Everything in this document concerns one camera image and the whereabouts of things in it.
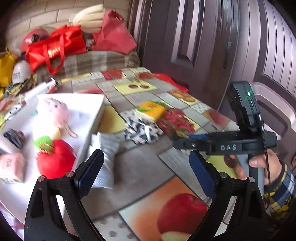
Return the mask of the person's right hand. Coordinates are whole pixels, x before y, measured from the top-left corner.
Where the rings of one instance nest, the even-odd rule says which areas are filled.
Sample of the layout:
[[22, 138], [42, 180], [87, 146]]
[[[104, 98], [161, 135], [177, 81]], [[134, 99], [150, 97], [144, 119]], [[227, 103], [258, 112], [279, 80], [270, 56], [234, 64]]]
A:
[[[264, 169], [264, 185], [271, 185], [274, 183], [281, 174], [282, 164], [280, 163], [277, 155], [271, 150], [267, 150], [268, 153], [268, 166], [269, 174], [267, 171], [267, 162], [265, 154], [253, 157], [249, 160], [250, 167], [263, 168]], [[245, 180], [247, 175], [244, 169], [241, 167], [237, 157], [235, 155], [224, 156], [225, 164], [232, 168], [236, 173], [238, 179]]]

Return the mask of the plaid sleeve forearm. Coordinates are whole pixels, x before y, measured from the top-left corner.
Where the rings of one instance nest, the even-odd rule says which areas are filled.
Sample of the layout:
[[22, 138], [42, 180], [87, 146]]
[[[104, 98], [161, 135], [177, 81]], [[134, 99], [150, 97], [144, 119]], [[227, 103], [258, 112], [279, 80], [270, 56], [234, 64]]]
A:
[[280, 164], [282, 168], [279, 177], [264, 187], [268, 210], [276, 221], [284, 221], [295, 213], [295, 177], [287, 164]]

